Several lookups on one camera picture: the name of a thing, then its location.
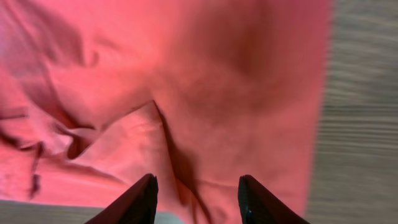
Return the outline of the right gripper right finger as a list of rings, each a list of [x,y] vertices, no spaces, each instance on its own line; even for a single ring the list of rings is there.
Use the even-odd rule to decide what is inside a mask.
[[[243,224],[310,224],[251,175],[239,178],[238,202]]]

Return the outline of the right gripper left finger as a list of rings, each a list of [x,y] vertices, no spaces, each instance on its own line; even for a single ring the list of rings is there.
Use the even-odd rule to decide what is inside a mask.
[[[158,192],[157,178],[146,174],[85,224],[154,224]]]

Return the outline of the red printed t-shirt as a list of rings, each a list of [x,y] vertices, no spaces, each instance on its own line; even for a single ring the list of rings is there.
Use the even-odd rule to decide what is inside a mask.
[[[305,213],[326,70],[323,0],[1,2],[1,198],[239,223],[253,175]]]

